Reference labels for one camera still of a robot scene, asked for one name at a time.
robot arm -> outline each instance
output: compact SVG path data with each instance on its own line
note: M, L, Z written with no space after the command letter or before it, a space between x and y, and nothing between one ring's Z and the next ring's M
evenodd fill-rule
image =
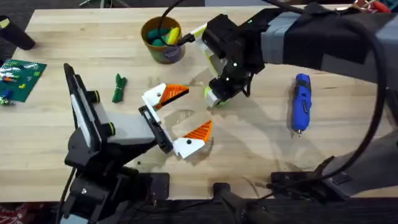
M318 4L310 4L305 10L325 11ZM222 58L212 60L214 67L223 64L222 71L219 69L218 76L209 83L208 105L226 101L240 91L249 96L252 76L264 68L264 63L296 65L376 82L373 53L360 36L337 26L337 17L361 23L375 33L386 51L387 84L398 89L395 14L366 14L352 9L313 17L263 9L240 26L222 14L207 23L201 40L214 57Z
M355 9L330 13L318 4L310 4L305 10L322 16L264 9L240 26L222 14L209 21L201 41L213 53L209 61L218 76L209 82L208 105L226 101L239 92L249 96L251 80L264 68L264 63L296 65L376 82L373 53L360 36L336 25L336 20L341 18L360 23L375 34L386 52L387 85L398 89L398 65L394 61L398 52L395 14L366 14ZM397 142L397 133L377 139L341 174L286 189L285 193L293 190L299 192L294 194L295 198L327 202L345 200L365 190L398 185ZM331 157L314 172L273 173L269 187L278 191L278 187L292 182L329 174L351 155L352 152Z

circuit board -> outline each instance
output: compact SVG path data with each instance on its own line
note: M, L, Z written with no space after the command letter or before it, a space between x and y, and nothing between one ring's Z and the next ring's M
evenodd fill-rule
M0 82L0 95L4 90L11 90L11 101L25 102L46 66L42 63L7 59L0 68L0 77L17 78L13 78L14 82Z

black device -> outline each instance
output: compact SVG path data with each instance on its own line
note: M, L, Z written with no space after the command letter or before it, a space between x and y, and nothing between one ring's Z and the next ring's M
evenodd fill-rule
M97 223L110 218L122 202L166 199L169 174L143 174L124 166L157 145L156 140L133 145L108 142L115 127L100 121L95 110L100 103L98 92L87 91L71 66L65 64L64 69L76 126L65 163L77 172L62 208L62 223Z
M24 50L30 50L36 44L25 31L7 16L0 16L0 37Z
M376 36L386 52L381 63L388 67L385 78L392 89L389 103L397 108L393 92L398 89L398 66L394 60L398 49L396 14L368 14L353 8L330 11L316 3L301 13L263 9L240 26L222 14L207 23L202 41L219 58L228 60L222 74L209 82L220 102L240 91L248 96L252 76L265 63L296 65L378 82L380 62L374 60L372 43L363 38L366 34ZM396 132L371 142L366 151L361 148L361 157L354 164L352 157L358 153L351 152L325 160L313 172L272 173L268 187L277 195L326 203L346 200L365 190L398 185L397 142ZM348 161L349 167L337 174L335 171Z

yellow marker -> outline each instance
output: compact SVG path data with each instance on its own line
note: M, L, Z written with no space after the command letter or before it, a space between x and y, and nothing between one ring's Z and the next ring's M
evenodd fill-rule
M10 24L10 20L9 19L3 19L2 21L0 21L0 29L4 29L8 26L8 24Z
M175 44L180 35L180 28L176 27L170 30L169 34L167 34L167 44Z

wooden tabletop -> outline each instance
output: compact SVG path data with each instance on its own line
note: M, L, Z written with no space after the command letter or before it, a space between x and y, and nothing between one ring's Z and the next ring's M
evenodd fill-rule
M192 30L220 13L237 24L262 7L178 8L170 16ZM63 63L98 90L104 107L138 113L142 94L160 83L188 85L190 93L160 110L175 136L213 120L212 139L185 161L158 147L128 165L142 172L168 172L170 198L208 198L214 182L229 182L242 197L268 193L271 172L311 170L332 155L356 149L369 124L376 86L348 77L285 65L267 65L254 77L252 96L239 94L217 109L206 108L203 90L211 75L193 44L173 65L155 62L140 37L145 21L164 9L37 10L27 27L35 49L14 59L46 63L25 103L0 109L0 202L59 200L70 167L63 163L73 118ZM124 102L111 102L115 75L129 80ZM290 137L289 93L298 73L311 75L311 123L303 138ZM377 136L393 129L385 114ZM360 196L394 196L396 188Z

